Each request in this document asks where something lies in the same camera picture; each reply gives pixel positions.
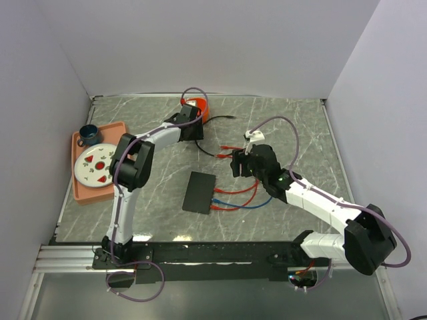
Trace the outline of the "black network switch box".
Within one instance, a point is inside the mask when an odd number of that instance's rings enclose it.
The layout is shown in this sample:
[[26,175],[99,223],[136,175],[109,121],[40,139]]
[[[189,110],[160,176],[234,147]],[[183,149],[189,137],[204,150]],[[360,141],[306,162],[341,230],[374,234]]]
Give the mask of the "black network switch box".
[[208,215],[215,184],[215,175],[192,171],[183,199],[182,210]]

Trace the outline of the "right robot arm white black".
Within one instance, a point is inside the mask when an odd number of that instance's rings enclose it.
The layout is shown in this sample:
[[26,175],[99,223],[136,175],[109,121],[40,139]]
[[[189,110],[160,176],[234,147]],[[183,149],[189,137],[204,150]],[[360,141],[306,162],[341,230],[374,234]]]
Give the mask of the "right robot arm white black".
[[318,189],[282,167],[269,145],[255,145],[250,152],[232,151],[230,167],[234,177],[255,177],[271,197],[303,209],[336,230],[335,234],[305,231],[295,239],[292,259],[298,265],[328,258],[346,261],[359,273],[371,275],[397,246],[378,207],[359,207]]

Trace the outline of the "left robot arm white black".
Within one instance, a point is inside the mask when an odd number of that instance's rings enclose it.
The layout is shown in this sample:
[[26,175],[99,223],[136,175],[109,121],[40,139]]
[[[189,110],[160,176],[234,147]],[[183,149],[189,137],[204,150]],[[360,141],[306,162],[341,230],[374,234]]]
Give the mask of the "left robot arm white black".
[[116,267],[124,268],[131,263],[136,201],[151,174],[154,153],[202,134],[203,117],[208,110],[208,106],[200,109],[183,102],[181,111],[159,127],[139,135],[121,136],[109,166],[114,190],[113,212],[101,242],[103,250],[109,253],[109,261]]

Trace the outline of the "orange plastic cup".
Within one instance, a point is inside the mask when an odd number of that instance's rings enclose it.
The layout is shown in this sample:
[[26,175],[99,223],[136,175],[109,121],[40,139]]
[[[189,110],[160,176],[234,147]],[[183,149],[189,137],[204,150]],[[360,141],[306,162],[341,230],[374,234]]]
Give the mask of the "orange plastic cup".
[[203,117],[201,118],[201,123],[205,124],[209,118],[209,105],[207,101],[201,97],[191,97],[185,100],[193,100],[193,99],[197,101],[198,110],[197,110],[196,116],[199,117],[201,114],[203,114]]

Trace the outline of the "pink plastic tray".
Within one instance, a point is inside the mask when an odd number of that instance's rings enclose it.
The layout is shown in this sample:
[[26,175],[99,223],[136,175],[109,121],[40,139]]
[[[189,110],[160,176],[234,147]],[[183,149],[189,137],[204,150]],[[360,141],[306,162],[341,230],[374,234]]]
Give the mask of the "pink plastic tray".
[[[121,136],[127,133],[126,124],[123,121],[101,125],[99,129],[100,143],[110,143],[117,147]],[[71,136],[71,172],[73,197],[80,205],[88,205],[113,198],[113,183],[106,187],[90,188],[83,186],[74,177],[74,163],[81,153],[91,146],[79,147],[77,140],[80,138],[79,132],[74,132]]]

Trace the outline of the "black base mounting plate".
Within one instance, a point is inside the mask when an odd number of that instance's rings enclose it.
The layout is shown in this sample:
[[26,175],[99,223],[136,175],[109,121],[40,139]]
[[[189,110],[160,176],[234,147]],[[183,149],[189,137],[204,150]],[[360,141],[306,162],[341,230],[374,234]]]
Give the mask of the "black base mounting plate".
[[95,250],[95,270],[132,271],[138,284],[157,281],[267,279],[287,281],[288,272],[328,266],[310,258],[291,241],[132,242]]

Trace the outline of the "dark blue mug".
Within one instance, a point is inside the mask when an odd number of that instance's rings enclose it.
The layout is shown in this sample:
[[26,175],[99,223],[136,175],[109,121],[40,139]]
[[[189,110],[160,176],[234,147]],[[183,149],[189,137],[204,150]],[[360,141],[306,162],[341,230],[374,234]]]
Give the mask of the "dark blue mug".
[[92,146],[99,143],[99,129],[92,124],[84,125],[79,130],[80,138],[77,140],[79,147]]

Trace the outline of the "white plate watermelon pattern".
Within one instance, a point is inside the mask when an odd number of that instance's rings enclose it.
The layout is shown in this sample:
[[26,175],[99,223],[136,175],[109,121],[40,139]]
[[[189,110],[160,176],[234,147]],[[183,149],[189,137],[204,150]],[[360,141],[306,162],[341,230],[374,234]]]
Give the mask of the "white plate watermelon pattern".
[[84,150],[74,163],[74,177],[85,187],[101,188],[113,183],[109,166],[116,146],[100,143]]

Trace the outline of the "aluminium frame rail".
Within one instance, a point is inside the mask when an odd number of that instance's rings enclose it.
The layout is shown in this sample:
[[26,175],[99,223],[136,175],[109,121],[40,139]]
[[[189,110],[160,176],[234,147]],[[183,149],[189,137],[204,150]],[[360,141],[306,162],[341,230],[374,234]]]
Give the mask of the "aluminium frame rail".
[[311,259],[290,242],[148,242],[134,243],[130,262],[115,265],[109,254],[99,246],[42,246],[34,271],[39,273],[130,270],[134,263],[149,269],[146,261],[168,266],[221,267],[267,265],[299,269]]

